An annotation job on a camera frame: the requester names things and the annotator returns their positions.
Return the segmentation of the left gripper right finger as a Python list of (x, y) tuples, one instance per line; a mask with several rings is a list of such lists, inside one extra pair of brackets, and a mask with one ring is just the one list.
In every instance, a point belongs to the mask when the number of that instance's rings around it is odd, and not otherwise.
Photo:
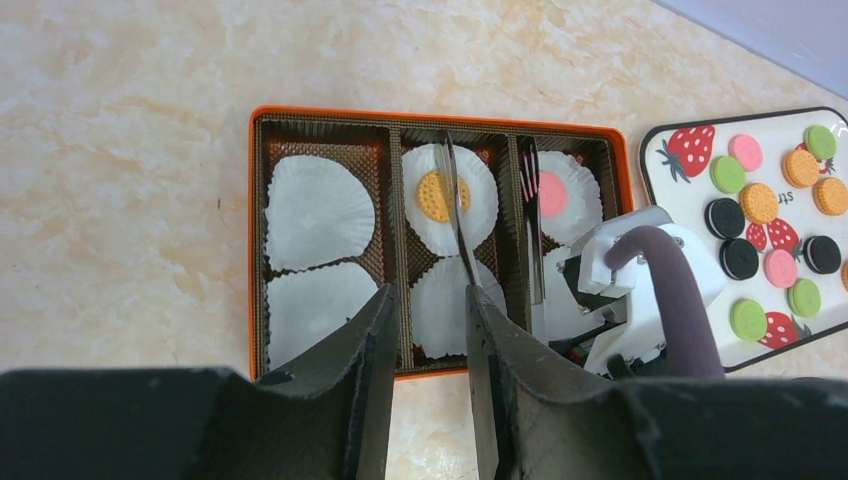
[(477, 286), (466, 289), (466, 343), (480, 478), (629, 478), (612, 382), (543, 345)]

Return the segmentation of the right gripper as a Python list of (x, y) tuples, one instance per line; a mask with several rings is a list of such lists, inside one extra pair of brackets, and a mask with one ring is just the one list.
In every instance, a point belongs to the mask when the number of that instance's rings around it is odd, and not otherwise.
[[(528, 329), (547, 345), (538, 150), (532, 137), (519, 147)], [(589, 336), (586, 371), (611, 378), (724, 377), (707, 308), (727, 279), (706, 242), (664, 209), (647, 207), (592, 228), (572, 246), (561, 272), (580, 313), (606, 323)]]

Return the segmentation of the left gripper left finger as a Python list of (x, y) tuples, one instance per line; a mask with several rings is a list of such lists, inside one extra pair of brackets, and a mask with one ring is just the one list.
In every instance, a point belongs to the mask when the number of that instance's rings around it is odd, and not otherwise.
[(275, 478), (384, 478), (399, 324), (397, 288), (385, 284), (342, 327), (259, 378), (283, 400), (266, 415)]

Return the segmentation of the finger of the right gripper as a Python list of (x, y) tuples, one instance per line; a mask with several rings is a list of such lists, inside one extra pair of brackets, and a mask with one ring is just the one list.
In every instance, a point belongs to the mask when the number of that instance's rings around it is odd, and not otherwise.
[(448, 210), (448, 218), (453, 229), (459, 256), (462, 259), (466, 274), (471, 285), (480, 285), (480, 276), (474, 257), (473, 249), (469, 247), (463, 228), (462, 197), (459, 188), (456, 157), (449, 131), (443, 131), (439, 153), (439, 172), (443, 179), (443, 198)]

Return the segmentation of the pink cookie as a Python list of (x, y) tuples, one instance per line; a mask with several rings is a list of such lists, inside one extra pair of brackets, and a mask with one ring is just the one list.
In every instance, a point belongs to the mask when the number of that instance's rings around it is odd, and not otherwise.
[(555, 173), (542, 171), (539, 174), (539, 209), (543, 218), (551, 218), (564, 212), (568, 203), (568, 192), (563, 180)]

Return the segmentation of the orange cookie box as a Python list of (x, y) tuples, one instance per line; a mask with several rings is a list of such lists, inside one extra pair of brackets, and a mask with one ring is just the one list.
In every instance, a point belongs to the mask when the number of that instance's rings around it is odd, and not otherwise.
[(399, 376), (464, 369), (464, 273), (450, 225), (423, 194), (451, 141), (466, 235), (485, 291), (514, 321), (530, 312), (524, 161), (578, 177), (544, 221), (546, 255), (630, 212), (623, 135), (517, 120), (265, 106), (249, 128), (249, 372), (258, 378), (350, 321), (376, 290), (397, 289)]

